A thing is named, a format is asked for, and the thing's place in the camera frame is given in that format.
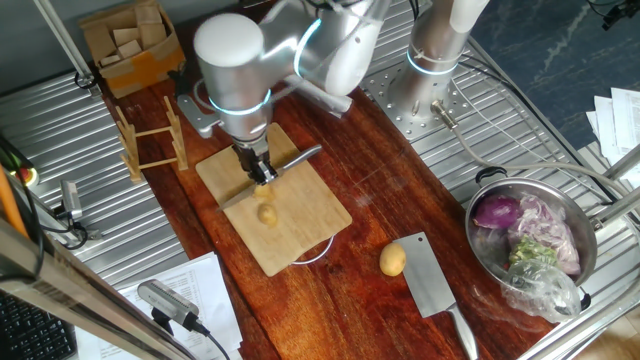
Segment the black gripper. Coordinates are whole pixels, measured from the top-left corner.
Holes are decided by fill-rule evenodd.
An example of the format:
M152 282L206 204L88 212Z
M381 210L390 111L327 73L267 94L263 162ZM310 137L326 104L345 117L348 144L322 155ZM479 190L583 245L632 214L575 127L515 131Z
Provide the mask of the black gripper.
M252 140L233 139L233 150L241 167L248 170L248 176L255 182L267 184L278 177L277 171L270 163L269 145L266 137Z

